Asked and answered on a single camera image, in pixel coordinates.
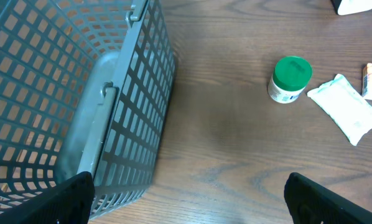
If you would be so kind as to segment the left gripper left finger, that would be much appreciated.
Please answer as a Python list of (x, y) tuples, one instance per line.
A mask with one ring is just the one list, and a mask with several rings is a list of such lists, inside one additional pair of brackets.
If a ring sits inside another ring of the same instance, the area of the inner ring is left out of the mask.
[(87, 224), (95, 196), (90, 172), (81, 172), (0, 214), (0, 224)]

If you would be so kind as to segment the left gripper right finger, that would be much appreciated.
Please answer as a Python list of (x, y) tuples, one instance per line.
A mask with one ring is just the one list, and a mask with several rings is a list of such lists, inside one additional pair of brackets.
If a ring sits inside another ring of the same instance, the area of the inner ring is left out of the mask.
[(284, 199), (294, 223), (372, 223), (372, 212), (297, 172), (289, 175)]

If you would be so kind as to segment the teal wet wipes pack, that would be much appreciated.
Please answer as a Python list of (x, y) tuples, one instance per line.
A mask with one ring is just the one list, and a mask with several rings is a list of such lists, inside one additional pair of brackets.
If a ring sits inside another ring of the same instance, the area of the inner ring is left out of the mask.
[(310, 90), (311, 98), (342, 130), (351, 145), (372, 129), (372, 106), (351, 86), (342, 74)]

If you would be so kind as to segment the green lid white jar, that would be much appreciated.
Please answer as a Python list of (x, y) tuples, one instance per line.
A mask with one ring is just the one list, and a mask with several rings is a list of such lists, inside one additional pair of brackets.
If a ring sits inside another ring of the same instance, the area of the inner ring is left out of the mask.
[(312, 66), (306, 59), (298, 56), (283, 57), (274, 67), (267, 92), (278, 103), (292, 103), (304, 91), (312, 74)]

